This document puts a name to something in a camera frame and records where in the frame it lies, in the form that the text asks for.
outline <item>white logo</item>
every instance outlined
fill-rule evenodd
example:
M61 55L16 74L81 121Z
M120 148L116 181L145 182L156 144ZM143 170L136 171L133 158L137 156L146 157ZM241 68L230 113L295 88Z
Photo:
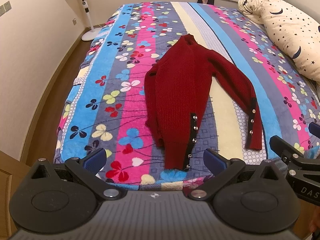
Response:
M151 193L150 196L151 196L152 198L157 198L157 197L159 197L160 195L159 195L158 193L154 192L154 193Z

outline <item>bedspread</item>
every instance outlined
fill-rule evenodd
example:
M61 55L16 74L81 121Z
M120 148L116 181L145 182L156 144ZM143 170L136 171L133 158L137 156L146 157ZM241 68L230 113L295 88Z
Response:
M210 96L188 172L164 169L147 118L144 76L181 35L214 49L252 82L263 123L261 151L244 148L248 116L212 78ZM203 150L249 164L275 157L269 139L278 135L301 152L319 145L308 124L319 122L312 85L266 34L236 9L185 2L126 4L92 42L66 100L55 163L102 147L107 163L97 176L128 189L181 190L212 174Z

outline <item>headboard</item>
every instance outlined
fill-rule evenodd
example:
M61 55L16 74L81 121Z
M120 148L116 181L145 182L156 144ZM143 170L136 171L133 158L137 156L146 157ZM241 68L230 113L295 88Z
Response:
M293 6L305 12L306 14L310 15L313 19L315 19L317 22L320 23L320 14L310 9L308 6L301 4L299 0L283 0L283 1L286 1L287 3L292 4Z

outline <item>red sweater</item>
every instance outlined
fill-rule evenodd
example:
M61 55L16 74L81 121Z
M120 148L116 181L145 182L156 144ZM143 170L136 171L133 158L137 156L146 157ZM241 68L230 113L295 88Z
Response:
M246 148L262 149L260 111L250 80L218 52L197 44L187 34L145 76L146 125L156 146L165 148L166 169L190 168L212 76L249 115Z

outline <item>baseboard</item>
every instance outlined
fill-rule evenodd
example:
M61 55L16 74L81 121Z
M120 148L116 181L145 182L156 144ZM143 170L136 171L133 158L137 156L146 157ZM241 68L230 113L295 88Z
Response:
M26 163L27 158L28 158L28 153L29 153L29 149L30 149L30 144L31 144L31 140L33 137L33 134L35 132L36 129L36 125L38 123L41 111L44 107L44 103L46 102L49 93L53 87L53 84L56 82L58 75L60 74L61 70L63 69L64 65L66 64L68 58L70 57L70 55L72 54L72 52L75 50L76 46L79 44L79 42L81 41L81 37L84 33L86 33L89 30L89 28L85 28L83 30L83 32L79 35L79 37L76 39L76 41L73 43L73 45L70 47L70 49L68 50L68 52L66 53L66 55L64 56L64 58L62 59L62 61L60 62L59 66L57 67L56 71L54 72L54 74L52 75L50 81L48 82L47 87L45 88L42 97L38 103L38 106L36 108L36 111L32 117L31 123L29 125L28 128L28 132L27 135L25 137L24 140L24 144L23 144L23 148L22 148L22 152L21 152L21 156L20 156L20 161L22 163Z

